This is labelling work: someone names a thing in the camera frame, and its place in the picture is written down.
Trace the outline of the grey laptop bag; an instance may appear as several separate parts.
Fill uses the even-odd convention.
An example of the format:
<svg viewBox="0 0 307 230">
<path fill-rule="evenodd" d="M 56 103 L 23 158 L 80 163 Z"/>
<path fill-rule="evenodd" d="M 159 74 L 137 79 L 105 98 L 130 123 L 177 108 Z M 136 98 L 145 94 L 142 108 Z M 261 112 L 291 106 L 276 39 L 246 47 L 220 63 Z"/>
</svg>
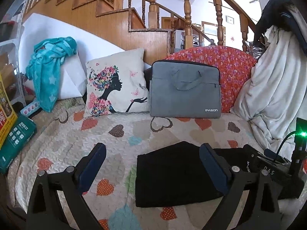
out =
<svg viewBox="0 0 307 230">
<path fill-rule="evenodd" d="M 152 117 L 221 117 L 220 71 L 189 61 L 159 60 L 152 65 Z"/>
</svg>

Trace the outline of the black pants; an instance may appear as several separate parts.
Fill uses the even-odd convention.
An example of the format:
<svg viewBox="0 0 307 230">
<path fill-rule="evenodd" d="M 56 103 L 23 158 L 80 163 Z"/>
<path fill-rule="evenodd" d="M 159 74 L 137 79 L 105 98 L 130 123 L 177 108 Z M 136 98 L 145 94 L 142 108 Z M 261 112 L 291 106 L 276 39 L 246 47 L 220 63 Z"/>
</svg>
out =
<svg viewBox="0 0 307 230">
<path fill-rule="evenodd" d="M 182 141 L 137 157 L 135 204 L 139 208 L 181 206 L 222 196 L 196 145 Z"/>
</svg>

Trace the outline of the wooden staircase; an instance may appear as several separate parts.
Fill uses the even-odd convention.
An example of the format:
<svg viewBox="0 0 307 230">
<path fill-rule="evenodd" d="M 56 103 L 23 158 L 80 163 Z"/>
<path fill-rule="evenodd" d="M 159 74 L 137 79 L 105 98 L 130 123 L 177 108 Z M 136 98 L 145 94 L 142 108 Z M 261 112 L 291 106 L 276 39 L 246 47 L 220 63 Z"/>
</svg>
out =
<svg viewBox="0 0 307 230">
<path fill-rule="evenodd" d="M 182 7 L 179 15 L 157 0 L 27 0 L 23 19 L 43 15 L 125 50 L 142 47 L 150 64 L 179 47 L 192 48 L 210 40 L 205 24 L 194 21 L 200 10 L 192 8 L 191 0 L 183 0 Z M 179 46 L 176 34 L 183 39 Z"/>
</svg>

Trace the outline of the white fleece blanket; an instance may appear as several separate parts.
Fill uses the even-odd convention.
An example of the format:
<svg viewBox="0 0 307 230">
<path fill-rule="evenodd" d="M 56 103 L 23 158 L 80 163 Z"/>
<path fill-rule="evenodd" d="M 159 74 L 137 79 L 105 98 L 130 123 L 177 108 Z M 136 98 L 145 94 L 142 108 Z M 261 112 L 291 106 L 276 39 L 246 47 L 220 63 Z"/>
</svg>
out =
<svg viewBox="0 0 307 230">
<path fill-rule="evenodd" d="M 230 111 L 250 123 L 259 146 L 290 159 L 294 138 L 282 140 L 306 119 L 306 55 L 292 32 L 272 26 L 266 36 L 270 44 Z"/>
</svg>

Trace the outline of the yellow red box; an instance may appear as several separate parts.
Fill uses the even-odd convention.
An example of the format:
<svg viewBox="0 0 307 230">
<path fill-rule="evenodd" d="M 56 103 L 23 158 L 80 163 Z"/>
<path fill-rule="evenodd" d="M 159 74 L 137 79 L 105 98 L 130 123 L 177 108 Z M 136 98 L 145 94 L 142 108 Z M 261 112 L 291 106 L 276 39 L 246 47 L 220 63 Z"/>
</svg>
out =
<svg viewBox="0 0 307 230">
<path fill-rule="evenodd" d="M 18 118 L 8 99 L 2 77 L 0 81 L 0 99 L 0 147 L 2 147 Z"/>
</svg>

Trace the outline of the woman silhouette pillow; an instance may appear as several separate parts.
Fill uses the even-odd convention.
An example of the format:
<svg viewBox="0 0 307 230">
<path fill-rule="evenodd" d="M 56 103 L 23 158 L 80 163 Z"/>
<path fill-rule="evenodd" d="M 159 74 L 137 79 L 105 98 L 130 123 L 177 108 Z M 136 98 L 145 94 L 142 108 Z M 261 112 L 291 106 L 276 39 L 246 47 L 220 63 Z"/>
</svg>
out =
<svg viewBox="0 0 307 230">
<path fill-rule="evenodd" d="M 85 117 L 149 111 L 143 57 L 138 48 L 86 63 Z"/>
</svg>

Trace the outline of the teal star blanket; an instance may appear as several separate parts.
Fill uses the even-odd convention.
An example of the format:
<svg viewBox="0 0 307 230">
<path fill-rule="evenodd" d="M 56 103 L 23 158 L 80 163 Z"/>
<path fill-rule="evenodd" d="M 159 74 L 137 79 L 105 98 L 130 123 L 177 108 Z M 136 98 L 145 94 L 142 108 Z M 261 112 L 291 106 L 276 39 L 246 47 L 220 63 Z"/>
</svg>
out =
<svg viewBox="0 0 307 230">
<path fill-rule="evenodd" d="M 77 54 L 77 43 L 72 37 L 45 39 L 34 46 L 26 67 L 26 77 L 33 81 L 40 107 L 51 112 L 60 90 L 61 66 L 66 58 Z"/>
</svg>

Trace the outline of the green cardboard box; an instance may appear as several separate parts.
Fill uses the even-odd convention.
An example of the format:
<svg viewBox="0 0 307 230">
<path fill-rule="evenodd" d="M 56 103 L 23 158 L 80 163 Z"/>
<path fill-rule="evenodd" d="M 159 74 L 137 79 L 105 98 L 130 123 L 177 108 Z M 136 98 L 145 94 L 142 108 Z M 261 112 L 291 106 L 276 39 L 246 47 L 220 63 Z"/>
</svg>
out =
<svg viewBox="0 0 307 230">
<path fill-rule="evenodd" d="M 36 124 L 32 119 L 23 115 L 17 118 L 1 147 L 1 174 L 7 173 L 14 159 L 36 132 Z"/>
</svg>

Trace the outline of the heart pattern quilt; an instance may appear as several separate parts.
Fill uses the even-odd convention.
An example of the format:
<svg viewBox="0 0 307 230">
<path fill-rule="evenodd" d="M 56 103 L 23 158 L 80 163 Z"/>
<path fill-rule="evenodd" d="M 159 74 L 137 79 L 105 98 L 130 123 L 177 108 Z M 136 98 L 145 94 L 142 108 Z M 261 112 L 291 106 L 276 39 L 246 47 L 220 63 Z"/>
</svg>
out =
<svg viewBox="0 0 307 230">
<path fill-rule="evenodd" d="M 60 102 L 19 118 L 9 134 L 28 143 L 8 172 L 26 229 L 306 228 L 303 120 L 292 147 L 262 150 L 240 117 L 90 117 Z"/>
</svg>

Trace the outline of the black garment on railing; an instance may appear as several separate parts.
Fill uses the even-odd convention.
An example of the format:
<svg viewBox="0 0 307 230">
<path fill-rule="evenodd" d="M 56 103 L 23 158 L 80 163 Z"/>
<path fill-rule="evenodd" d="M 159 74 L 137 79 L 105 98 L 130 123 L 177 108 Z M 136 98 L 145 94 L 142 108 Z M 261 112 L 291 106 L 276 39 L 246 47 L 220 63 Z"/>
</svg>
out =
<svg viewBox="0 0 307 230">
<path fill-rule="evenodd" d="M 292 32 L 306 53 L 306 21 L 291 0 L 268 1 L 256 24 L 253 46 L 260 47 L 260 38 L 271 26 Z"/>
</svg>

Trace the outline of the white metal shelf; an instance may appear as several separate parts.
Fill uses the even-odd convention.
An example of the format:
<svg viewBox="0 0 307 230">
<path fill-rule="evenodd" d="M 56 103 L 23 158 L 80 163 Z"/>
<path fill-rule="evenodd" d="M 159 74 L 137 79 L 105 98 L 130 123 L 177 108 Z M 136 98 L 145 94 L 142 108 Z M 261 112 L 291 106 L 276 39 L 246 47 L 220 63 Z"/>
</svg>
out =
<svg viewBox="0 0 307 230">
<path fill-rule="evenodd" d="M 1 53 L 6 53 L 8 63 L 12 64 L 15 75 L 16 93 L 11 104 L 21 103 L 26 106 L 22 87 L 22 75 L 19 68 L 19 46 L 24 31 L 23 15 L 29 0 L 14 0 L 1 21 Z"/>
</svg>

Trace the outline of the red floral cushion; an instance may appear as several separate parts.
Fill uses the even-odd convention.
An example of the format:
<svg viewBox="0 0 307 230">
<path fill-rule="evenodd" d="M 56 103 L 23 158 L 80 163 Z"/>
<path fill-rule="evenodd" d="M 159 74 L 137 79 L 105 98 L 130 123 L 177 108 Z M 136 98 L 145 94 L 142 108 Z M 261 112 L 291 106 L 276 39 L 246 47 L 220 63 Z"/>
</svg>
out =
<svg viewBox="0 0 307 230">
<path fill-rule="evenodd" d="M 251 55 L 227 46 L 203 46 L 181 50 L 168 60 L 190 61 L 217 67 L 220 71 L 221 108 L 228 113 L 243 84 L 251 77 L 256 60 Z"/>
</svg>

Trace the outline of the white pillow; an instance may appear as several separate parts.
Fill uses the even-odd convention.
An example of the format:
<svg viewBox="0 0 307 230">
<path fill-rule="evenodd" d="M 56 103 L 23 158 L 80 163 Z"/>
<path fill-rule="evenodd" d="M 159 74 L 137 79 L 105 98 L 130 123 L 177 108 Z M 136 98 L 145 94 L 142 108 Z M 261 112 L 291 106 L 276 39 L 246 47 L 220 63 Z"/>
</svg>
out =
<svg viewBox="0 0 307 230">
<path fill-rule="evenodd" d="M 19 69 L 40 105 L 50 110 L 57 100 L 86 93 L 86 61 L 122 49 L 62 21 L 32 14 L 24 23 L 19 44 Z"/>
</svg>

